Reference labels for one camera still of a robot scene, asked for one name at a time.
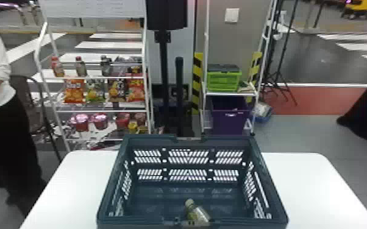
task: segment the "light switch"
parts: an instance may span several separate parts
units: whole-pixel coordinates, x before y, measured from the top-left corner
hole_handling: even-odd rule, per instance
[[[239,20],[239,8],[227,8],[225,12],[225,22],[237,23]]]

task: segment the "orange snack bag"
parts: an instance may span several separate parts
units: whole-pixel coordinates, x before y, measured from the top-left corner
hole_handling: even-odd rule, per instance
[[[144,80],[143,79],[128,79],[128,96],[127,102],[144,101]]]
[[[66,80],[65,98],[67,104],[84,103],[84,80]]]

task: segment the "black chair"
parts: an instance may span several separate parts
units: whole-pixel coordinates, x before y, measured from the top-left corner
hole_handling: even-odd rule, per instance
[[[41,104],[41,110],[34,104],[33,97],[31,96],[30,86],[27,82],[28,80],[33,81],[34,84],[37,86],[38,92],[40,93],[39,103]],[[51,127],[51,124],[47,118],[41,85],[31,77],[20,75],[10,76],[10,85],[14,89],[16,89],[17,96],[26,109],[26,113],[29,117],[30,122],[30,134],[39,135],[42,133],[47,133],[50,137],[51,145],[54,149],[55,155],[57,159],[61,162],[62,158],[60,152],[52,136],[52,134],[54,133],[54,129]]]

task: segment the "yellow and black striped tape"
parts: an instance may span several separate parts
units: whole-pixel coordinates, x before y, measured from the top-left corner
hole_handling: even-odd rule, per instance
[[[195,52],[193,57],[193,76],[192,76],[192,114],[199,114],[201,106],[201,82],[202,82],[202,60],[204,54]]]
[[[262,58],[262,53],[261,52],[254,52],[252,55],[252,60],[251,60],[251,67],[249,69],[249,81],[252,81],[253,86],[255,86],[256,90],[257,90],[257,83],[259,80],[259,69],[260,69],[260,59]],[[252,98],[253,97],[247,97],[246,98],[246,102],[250,103],[252,102]]]

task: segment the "black speaker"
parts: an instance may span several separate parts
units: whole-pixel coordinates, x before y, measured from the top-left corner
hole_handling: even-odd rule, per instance
[[[149,30],[176,30],[188,27],[188,0],[146,0]]]

